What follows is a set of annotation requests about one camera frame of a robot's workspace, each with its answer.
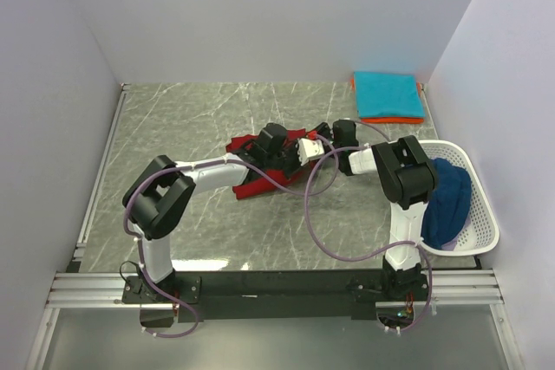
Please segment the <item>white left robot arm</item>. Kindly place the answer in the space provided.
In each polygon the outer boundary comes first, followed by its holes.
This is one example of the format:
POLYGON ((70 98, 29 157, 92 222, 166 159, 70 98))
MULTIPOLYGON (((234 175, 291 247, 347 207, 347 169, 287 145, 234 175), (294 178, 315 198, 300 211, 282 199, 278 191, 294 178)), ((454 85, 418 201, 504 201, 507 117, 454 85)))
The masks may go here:
POLYGON ((297 141, 306 134, 305 129, 269 123, 257 135, 231 138, 219 158, 186 163, 184 172, 166 155, 151 161, 122 199, 133 233, 140 239, 140 271, 147 275, 142 291, 150 300, 163 302, 173 292, 169 235, 191 198, 230 186, 241 200, 294 183, 304 170, 297 141))

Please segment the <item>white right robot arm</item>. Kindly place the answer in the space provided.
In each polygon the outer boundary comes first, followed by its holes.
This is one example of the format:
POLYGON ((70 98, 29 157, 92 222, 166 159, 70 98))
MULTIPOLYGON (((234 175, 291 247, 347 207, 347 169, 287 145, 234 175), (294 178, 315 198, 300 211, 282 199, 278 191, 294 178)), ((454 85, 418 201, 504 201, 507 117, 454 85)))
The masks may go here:
POLYGON ((390 202, 389 247, 384 251, 380 282, 387 298, 399 300, 410 289, 428 283, 421 273, 421 228, 439 175, 414 135, 362 150, 357 147, 356 122, 337 120, 331 137, 333 147, 342 149, 340 170, 348 175, 376 172, 390 202))

